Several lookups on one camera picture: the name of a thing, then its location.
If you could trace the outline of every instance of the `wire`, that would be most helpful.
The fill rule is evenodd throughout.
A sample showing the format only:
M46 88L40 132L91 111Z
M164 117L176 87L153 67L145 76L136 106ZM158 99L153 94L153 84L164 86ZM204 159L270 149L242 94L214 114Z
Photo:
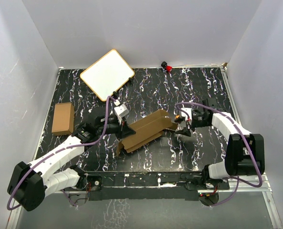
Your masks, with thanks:
M214 113L221 114L222 116L224 116L224 117L226 117L228 120L230 120L231 123L233 124L233 126L235 127L235 129L236 129L236 130L238 131L238 133L240 134L240 136L241 136L241 138L242 138L242 140L243 140L243 142L244 142L244 144L245 144L245 147L246 147L247 151L248 151L249 154L250 154L252 163L253 163L253 165L254 165L254 168L255 168L255 170L256 170L256 173L257 173L257 176L258 176L258 179L259 179L259 184L255 185L255 184L252 184L252 183L250 183L250 182L248 182L248 181L246 181L246 180L243 180L243 179L241 179L241 178L239 178L239 177L230 177L230 178L233 178L233 179L236 179L236 180L237 180L237 186L236 186L234 192L233 192L227 199L225 199L225 200L223 200L223 201L221 201L221 202L219 202L219 203L217 203L217 204L214 204L214 205L212 205L212 206L220 205L220 204L225 203L226 201L230 200L231 198L233 198L233 196L234 196L234 195L236 194L236 192L237 192L237 189L238 189L238 186L239 186L239 181L242 181L242 182L244 182L244 183L246 183L246 184L248 184L248 185L250 185L250 186L252 186L252 187L261 187L262 184L263 184L263 180L262 180L262 177L261 177L260 170L259 170L259 168L258 168L258 166L257 166L256 160L255 160L255 158L254 158L254 155L253 155L253 153L252 153L252 150L251 150L251 148L250 148L250 145L249 145L248 142L246 141L246 139L245 139L245 137L244 137L244 134L242 133L242 131L240 130L240 128L236 125L236 123L233 121L233 119L230 118L228 115L222 113L221 111L218 111L218 110L216 110L216 109L213 109L213 108L211 108L211 107L209 107L209 106L205 106L205 105L203 105L203 104L198 104L198 103L194 103L194 102L181 102L181 103L175 104L175 108L176 108L176 109L178 109L178 110L180 110L180 111L183 111L183 110L179 107L180 105L195 105L195 106L199 106L199 107L205 108L205 109L207 109L207 110L211 110L211 111L213 111Z
M216 188L214 189L213 193L210 194L210 196L214 195L218 190L218 186L216 186Z
M257 176L258 176L258 179L259 179L259 184L258 184L258 185L254 185L254 184L252 184L252 183L250 183L250 182L248 182L248 181L245 181L245 180L244 180L244 181L245 181L246 184L248 184L248 185L250 185L250 186L252 186L252 187L261 187L262 184L263 184L263 181L262 181L262 177L261 177L260 170L259 170L259 168L258 168L258 166L257 166L257 163L256 163L256 160L255 160L255 157L254 157L254 155L253 155L253 153L252 153L252 150L251 150L251 148L250 148L250 145L248 144L248 142L246 141L246 139L245 139L245 137L244 137L244 134L242 133L242 131L240 130L240 128L234 123L233 119L230 118L228 115L222 113L221 111L218 111L218 110L213 109L213 108L211 108L211 107L209 107L209 106L205 106L205 105L203 105L203 104L198 104L198 103L194 103L194 102L182 102L182 103L177 103L177 104L175 105L175 107L176 107L177 109L179 109L179 108L178 108L179 105L185 105L185 104L203 107L203 108L208 109L208 110L211 110L211 111L213 111L213 112L215 112L215 113L221 114L222 116L226 117L228 120L231 121L231 123L233 124L233 126L235 127L235 129L236 129L236 130L238 131L238 133L240 134L240 136L241 136L241 138L242 138L242 140L243 140L243 142L244 142L244 144L245 144L245 147L246 147L247 151L248 151L249 154L250 154L251 160L252 160L252 162L253 162L253 165L254 165L254 167L255 167L255 170L256 170L256 173L257 173Z
M87 199L89 199L89 198L79 198L79 199L77 199L77 200L75 201L75 204L77 204L77 202L78 202L79 200L82 200L82 199L87 200Z
M74 207L76 207L76 208L78 207L78 205L77 205L76 203L74 203L74 202L71 200L71 198L69 198L68 195L66 195L64 189L62 189L61 192L63 192L63 194L65 195L65 197L69 200L69 202L70 202Z
M86 184L82 189L76 189L78 191L84 190L87 187L88 184Z
M104 127L103 127L103 131L102 131L102 134L101 136L98 138L98 140L96 140L95 142L91 142L91 143L86 143L86 144L79 144L79 145L72 145L72 146L68 146L66 148L62 148L62 149L59 149L57 150L55 153L52 153L48 156L46 156L45 158L43 158L42 160L40 160L38 163L36 163L33 167L31 167L27 173L24 174L24 176L21 178L21 180L18 182L18 184L16 185L16 187L13 189L11 195L10 195L10 198L7 202L7 210L14 210L18 207L21 206L21 204L18 204L17 206L14 206L14 207L11 207L10 204L11 204L11 201L12 199L14 198L14 195L16 194L16 192L18 191L19 187L21 186L21 184L24 182L24 180L27 178L27 176L36 168L38 167L41 163L43 163L44 161L46 161L47 159L49 159L50 157L52 157L53 155L65 150L65 149L71 149L71 148L74 148L74 147L79 147L79 146L92 146L94 144L97 144L99 141L101 141L103 139L103 136L105 134L105 131L107 129L107 125L108 125L108 116L109 116L109 101L110 99L112 99L114 102L116 101L116 99L114 99L112 96L108 96L107 98L107 102L106 102L106 109L105 109L105 119L104 119Z
M88 195L88 197L90 196L90 191L91 191L91 183L88 183L86 187L86 194Z
M226 198L225 200L222 200L222 201L219 202L219 203L216 203L216 204L211 205L211 207L218 206L218 205L220 205L220 204L224 204L225 202L227 202L228 200L230 200L231 198L233 198L234 195L236 194L237 190L238 190L238 187L239 187L239 180L237 180L237 185L236 185L236 188L235 188L234 192L233 192L228 198Z

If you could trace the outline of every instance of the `white wall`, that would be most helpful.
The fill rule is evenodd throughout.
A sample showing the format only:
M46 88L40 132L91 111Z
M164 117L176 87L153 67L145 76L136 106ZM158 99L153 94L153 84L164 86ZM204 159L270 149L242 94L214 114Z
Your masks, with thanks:
M266 173L283 223L283 0L261 3L228 76L243 125L264 136Z
M32 160L57 72L21 0L0 0L0 228L13 168Z
M58 66L228 62L261 0L23 0Z

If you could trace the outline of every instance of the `floor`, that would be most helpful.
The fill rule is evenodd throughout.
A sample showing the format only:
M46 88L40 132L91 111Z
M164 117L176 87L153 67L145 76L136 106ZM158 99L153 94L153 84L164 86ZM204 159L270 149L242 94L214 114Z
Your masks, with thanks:
M83 70L61 70L42 134L37 158L43 156L66 139L51 133L54 105L71 102L75 106L75 126L94 107L105 106L80 79ZM232 111L221 69L175 68L171 74L157 68L134 69L132 83L120 90L120 98L130 110L128 123L135 122L158 109L175 117L174 105L182 101L202 102L216 97L220 107ZM170 131L133 153L121 152L116 157L114 135L104 138L69 165L77 164L86 171L201 171L207 164L223 160L226 141L213 127L198 128L192 137L175 136Z
M229 193L222 193L224 199ZM272 229L261 192L239 192L215 208L182 199L89 201L76 210L52 194L22 211L17 229Z

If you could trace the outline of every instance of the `brown cardboard piece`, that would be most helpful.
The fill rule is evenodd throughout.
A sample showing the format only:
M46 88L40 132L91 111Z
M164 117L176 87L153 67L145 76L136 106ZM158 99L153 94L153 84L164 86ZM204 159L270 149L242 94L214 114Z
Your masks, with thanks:
M74 106L71 103L55 104L51 132L56 136L73 133L74 113Z
M165 110L157 110L152 114L130 124L136 131L118 143L116 154L119 155L121 149L128 153L142 147L144 144L162 136L164 129L176 130L177 124L171 121L169 114Z

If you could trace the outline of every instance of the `table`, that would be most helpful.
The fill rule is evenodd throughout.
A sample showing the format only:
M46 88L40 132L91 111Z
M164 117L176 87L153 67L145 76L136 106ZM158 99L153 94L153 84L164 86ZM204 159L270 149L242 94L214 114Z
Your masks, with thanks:
M94 107L105 106L80 79L81 69L61 70L42 133L39 158L62 143L67 136L51 133L54 105L71 102L75 107L74 125L87 117ZM216 97L218 104L232 112L230 99L220 67L174 68L171 73L161 68L136 68L131 83L120 90L120 100L130 110L128 123L135 122L158 109L177 114L177 102L202 102ZM165 131L164 135L132 152L116 156L117 139L107 135L97 145L64 166L77 164L86 171L201 171L207 164L223 160L226 141L214 127L198 128L191 137Z

